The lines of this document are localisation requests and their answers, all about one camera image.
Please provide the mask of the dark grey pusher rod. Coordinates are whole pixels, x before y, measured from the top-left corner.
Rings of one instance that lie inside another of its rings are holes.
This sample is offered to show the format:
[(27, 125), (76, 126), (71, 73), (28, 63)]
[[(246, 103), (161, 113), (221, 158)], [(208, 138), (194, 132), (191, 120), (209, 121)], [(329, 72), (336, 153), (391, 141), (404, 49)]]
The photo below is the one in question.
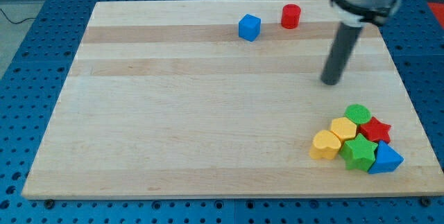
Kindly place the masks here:
[(362, 29), (363, 27), (339, 24), (321, 73), (321, 81), (324, 84), (336, 85), (340, 81)]

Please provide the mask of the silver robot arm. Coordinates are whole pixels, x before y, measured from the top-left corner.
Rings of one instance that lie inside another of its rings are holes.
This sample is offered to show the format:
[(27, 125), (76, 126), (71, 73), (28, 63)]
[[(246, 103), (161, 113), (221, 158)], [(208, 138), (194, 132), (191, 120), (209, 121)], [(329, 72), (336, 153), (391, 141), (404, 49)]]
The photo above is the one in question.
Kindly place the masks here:
[(383, 26), (402, 0), (330, 0), (340, 24), (321, 73), (326, 85), (336, 85), (366, 24)]

